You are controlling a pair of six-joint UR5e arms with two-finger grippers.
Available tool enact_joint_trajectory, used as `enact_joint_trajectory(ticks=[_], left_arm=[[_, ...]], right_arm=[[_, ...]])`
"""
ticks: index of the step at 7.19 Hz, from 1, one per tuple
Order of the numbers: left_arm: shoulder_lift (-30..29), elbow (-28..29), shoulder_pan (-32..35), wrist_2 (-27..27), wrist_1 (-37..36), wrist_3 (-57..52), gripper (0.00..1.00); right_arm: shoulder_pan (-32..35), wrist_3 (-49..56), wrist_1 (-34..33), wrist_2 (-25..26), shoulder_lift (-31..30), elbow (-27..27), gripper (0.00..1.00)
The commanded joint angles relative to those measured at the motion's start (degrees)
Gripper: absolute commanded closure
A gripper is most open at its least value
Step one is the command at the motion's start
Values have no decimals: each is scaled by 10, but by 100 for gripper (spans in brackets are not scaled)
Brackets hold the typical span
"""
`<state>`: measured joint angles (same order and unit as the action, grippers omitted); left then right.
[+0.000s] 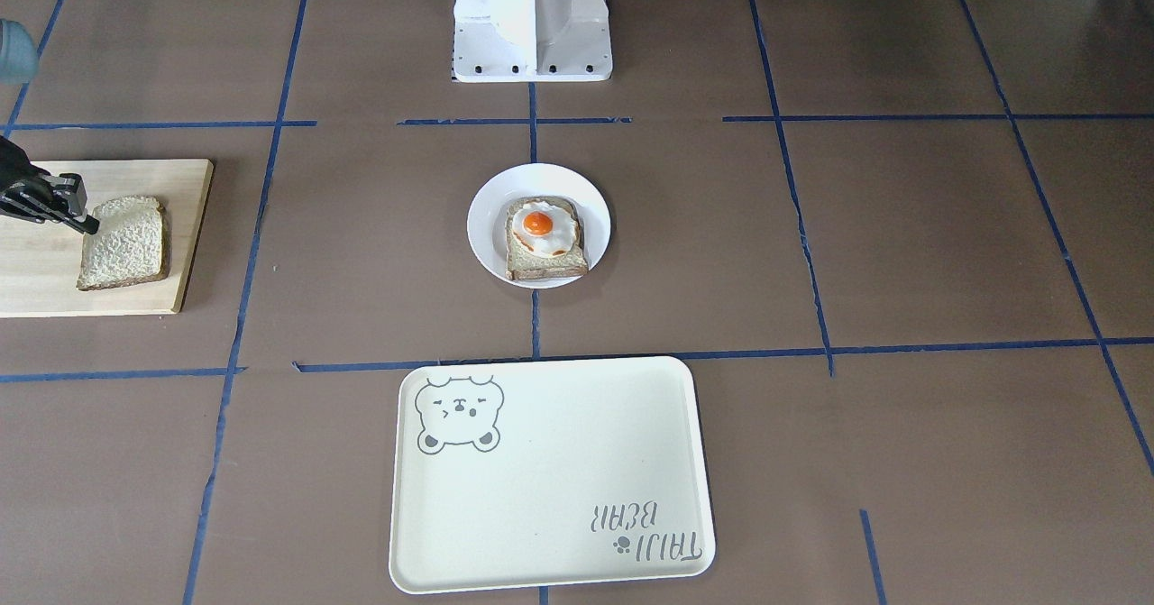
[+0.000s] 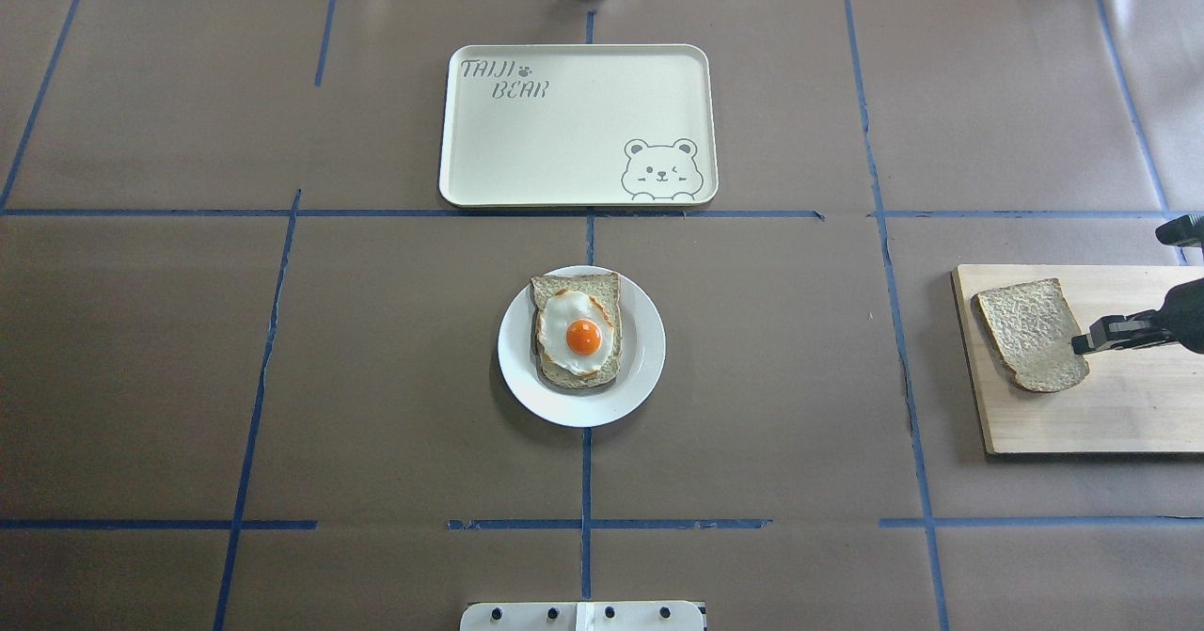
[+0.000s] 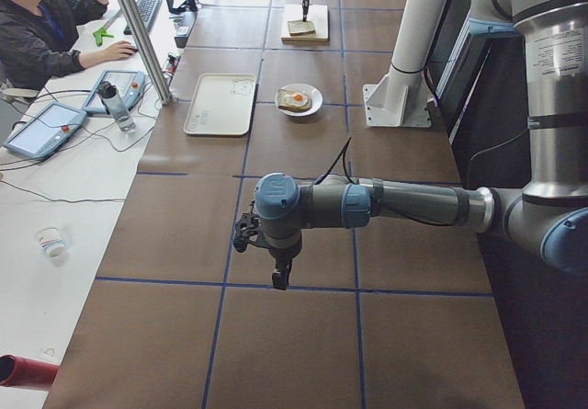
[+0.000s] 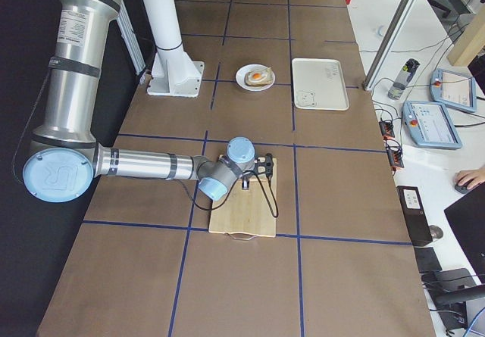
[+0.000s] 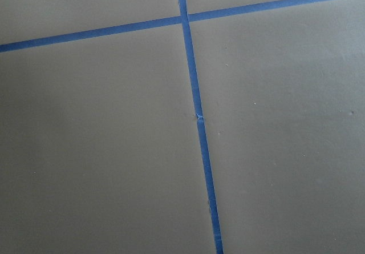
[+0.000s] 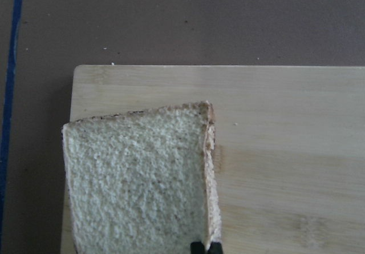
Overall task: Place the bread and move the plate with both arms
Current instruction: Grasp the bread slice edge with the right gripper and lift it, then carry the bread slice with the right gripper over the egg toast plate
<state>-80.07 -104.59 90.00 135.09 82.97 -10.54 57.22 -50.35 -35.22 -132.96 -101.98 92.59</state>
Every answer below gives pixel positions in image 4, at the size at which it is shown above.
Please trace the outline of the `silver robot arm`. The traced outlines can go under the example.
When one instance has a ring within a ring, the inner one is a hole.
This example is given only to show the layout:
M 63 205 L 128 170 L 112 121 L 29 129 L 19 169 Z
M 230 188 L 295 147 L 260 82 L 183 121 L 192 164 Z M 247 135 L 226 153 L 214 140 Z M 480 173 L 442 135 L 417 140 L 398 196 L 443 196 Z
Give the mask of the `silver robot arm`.
M 48 66 L 45 119 L 33 132 L 23 182 L 35 197 L 66 202 L 80 197 L 97 176 L 187 179 L 217 201 L 255 168 L 255 149 L 231 139 L 216 161 L 203 156 L 106 148 L 91 132 L 105 43 L 122 0 L 59 0 L 55 54 Z

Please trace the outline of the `person's hand on mouse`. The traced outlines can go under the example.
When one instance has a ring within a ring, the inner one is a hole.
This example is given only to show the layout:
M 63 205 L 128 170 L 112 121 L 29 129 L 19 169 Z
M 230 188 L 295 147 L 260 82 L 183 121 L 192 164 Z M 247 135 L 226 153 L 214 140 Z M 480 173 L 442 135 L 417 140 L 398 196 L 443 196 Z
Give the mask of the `person's hand on mouse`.
M 484 174 L 485 170 L 483 167 L 474 170 L 461 170 L 455 175 L 454 182 L 455 184 L 463 184 L 469 182 L 468 188 L 472 190 L 480 184 L 484 183 Z

